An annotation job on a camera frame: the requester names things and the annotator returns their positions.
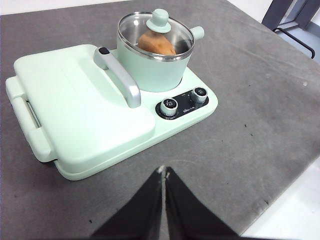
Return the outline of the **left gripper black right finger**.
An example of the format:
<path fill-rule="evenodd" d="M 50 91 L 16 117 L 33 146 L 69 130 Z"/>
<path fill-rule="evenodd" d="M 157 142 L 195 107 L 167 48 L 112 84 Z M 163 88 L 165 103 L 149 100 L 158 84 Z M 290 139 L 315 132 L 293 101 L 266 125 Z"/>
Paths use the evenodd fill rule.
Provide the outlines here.
<path fill-rule="evenodd" d="M 236 238 L 238 234 L 211 212 L 172 167 L 166 168 L 165 207 L 171 238 Z"/>

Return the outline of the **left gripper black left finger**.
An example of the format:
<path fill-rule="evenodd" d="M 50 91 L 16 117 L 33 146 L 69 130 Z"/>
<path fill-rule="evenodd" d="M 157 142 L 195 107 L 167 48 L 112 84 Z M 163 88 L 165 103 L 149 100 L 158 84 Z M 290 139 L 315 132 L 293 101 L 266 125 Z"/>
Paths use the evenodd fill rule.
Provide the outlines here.
<path fill-rule="evenodd" d="M 149 176 L 134 196 L 93 237 L 158 237 L 162 215 L 164 167 Z"/>

